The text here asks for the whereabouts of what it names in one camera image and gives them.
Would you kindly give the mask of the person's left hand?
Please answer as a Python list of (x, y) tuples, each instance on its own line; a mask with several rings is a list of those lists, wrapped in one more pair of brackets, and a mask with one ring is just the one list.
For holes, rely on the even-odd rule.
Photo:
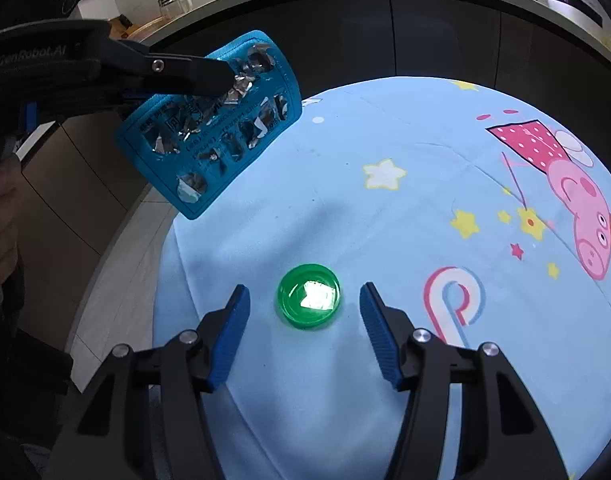
[(0, 162), (0, 285), (17, 266), (21, 181), (20, 160), (16, 154), (11, 154)]

